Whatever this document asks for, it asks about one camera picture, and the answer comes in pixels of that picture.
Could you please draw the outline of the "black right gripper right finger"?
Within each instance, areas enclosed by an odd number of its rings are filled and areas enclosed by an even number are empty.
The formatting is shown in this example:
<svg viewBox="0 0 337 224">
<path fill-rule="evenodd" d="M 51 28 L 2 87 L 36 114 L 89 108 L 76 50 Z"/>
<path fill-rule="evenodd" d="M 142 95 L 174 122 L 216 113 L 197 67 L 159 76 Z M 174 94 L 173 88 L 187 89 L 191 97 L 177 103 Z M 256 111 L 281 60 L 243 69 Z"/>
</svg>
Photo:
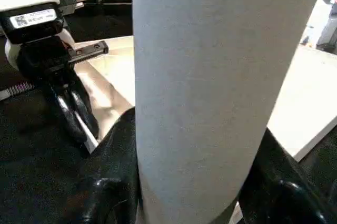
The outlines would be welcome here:
<svg viewBox="0 0 337 224">
<path fill-rule="evenodd" d="M 336 209 L 267 129 L 239 194 L 245 223 L 336 223 Z"/>
</svg>

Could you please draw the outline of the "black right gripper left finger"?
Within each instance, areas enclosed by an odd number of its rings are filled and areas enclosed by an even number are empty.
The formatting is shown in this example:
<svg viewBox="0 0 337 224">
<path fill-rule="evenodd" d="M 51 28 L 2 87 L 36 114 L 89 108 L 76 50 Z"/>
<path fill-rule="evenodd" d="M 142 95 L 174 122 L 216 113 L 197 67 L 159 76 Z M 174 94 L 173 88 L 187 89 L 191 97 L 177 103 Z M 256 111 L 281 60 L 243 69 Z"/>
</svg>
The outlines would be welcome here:
<svg viewBox="0 0 337 224">
<path fill-rule="evenodd" d="M 125 111 L 81 167 L 63 223 L 136 223 L 138 176 L 135 108 Z"/>
</svg>

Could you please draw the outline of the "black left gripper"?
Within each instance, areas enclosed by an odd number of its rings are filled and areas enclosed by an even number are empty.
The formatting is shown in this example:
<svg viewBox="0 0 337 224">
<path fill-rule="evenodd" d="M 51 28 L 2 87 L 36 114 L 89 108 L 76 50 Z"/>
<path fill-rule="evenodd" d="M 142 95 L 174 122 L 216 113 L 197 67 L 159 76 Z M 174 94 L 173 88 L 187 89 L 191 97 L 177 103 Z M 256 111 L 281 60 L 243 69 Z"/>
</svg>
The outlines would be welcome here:
<svg viewBox="0 0 337 224">
<path fill-rule="evenodd" d="M 23 45 L 5 44 L 9 64 L 33 82 L 52 81 L 70 71 L 74 65 L 107 54 L 109 47 L 102 40 L 74 49 L 66 46 L 58 36 L 36 40 Z M 46 101 L 58 123 L 76 143 L 87 141 L 87 136 L 76 114 L 79 114 L 95 139 L 99 135 L 98 121 L 93 115 L 89 95 L 83 85 L 46 86 Z"/>
</svg>

